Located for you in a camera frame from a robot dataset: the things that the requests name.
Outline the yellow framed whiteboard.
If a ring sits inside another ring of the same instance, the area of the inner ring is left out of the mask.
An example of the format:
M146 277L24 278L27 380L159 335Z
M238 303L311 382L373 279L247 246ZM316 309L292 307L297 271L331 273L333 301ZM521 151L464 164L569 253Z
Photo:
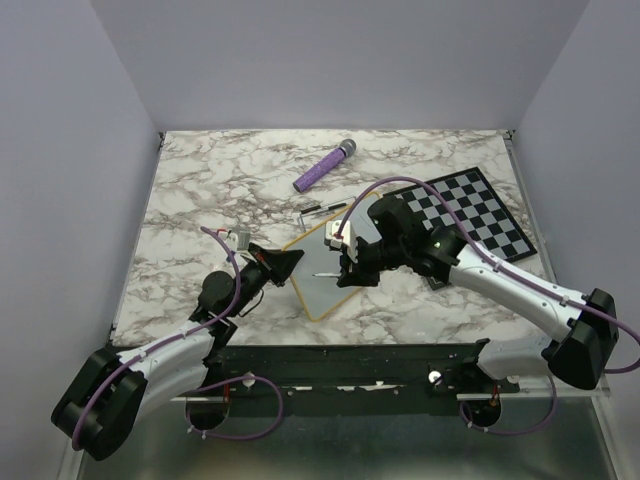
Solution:
M307 318L312 322L322 320L361 290L360 287L340 288L336 285L336 278L312 276L319 272L339 272L340 253L324 245L325 223L342 219L351 205L324 217L310 218L308 230L282 248L283 251L304 251L290 281Z

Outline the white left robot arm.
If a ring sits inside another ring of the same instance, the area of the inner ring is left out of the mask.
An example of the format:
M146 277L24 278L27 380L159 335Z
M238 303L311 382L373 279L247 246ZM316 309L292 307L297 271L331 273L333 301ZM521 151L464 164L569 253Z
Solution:
M74 447L96 460L111 456L144 415L174 397L214 393L222 380L209 362L237 327L237 316L267 283L281 287L304 256L301 250L248 247L235 274L214 271L203 280L197 306L178 329L139 348L103 347L85 361L51 414Z

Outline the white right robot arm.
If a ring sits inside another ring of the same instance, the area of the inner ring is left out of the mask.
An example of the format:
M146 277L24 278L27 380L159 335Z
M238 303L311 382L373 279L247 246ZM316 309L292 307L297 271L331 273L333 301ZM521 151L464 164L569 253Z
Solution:
M380 235L370 243L349 220L325 228L325 243L340 252L337 285L373 287L384 271L401 266L423 277L474 291L515 312L540 335L509 341L483 340L476 357L460 367L460 379L480 392L511 376L553 375L582 390L594 389L619 339L613 297L552 284L468 241L454 227L428 229L409 205L383 197L367 210Z

